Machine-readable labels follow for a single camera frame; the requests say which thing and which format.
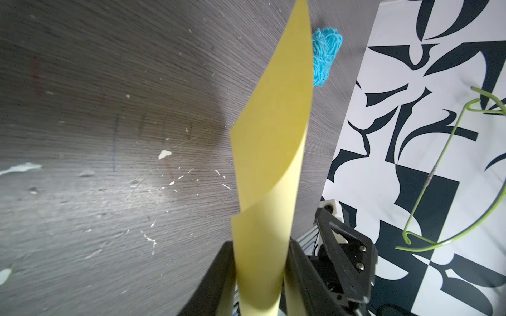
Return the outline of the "light yellow square paper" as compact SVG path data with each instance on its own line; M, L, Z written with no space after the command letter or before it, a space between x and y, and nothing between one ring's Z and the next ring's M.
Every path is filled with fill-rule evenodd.
M231 220L239 308L276 315L312 105L313 51L306 1L230 131L240 213Z

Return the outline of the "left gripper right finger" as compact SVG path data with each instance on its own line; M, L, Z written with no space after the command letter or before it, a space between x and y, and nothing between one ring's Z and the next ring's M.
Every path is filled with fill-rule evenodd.
M283 294L288 315L355 315L356 269L334 238L307 256L290 240Z

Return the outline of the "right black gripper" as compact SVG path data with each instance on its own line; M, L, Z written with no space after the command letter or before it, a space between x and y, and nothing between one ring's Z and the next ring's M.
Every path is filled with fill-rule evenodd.
M350 228L328 210L315 214L319 250L310 256L333 302L345 315L370 315L378 251L370 238Z

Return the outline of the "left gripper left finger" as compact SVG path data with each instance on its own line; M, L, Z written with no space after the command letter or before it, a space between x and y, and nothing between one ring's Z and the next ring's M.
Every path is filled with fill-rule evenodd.
M225 242L178 315L232 315L236 287L233 242Z

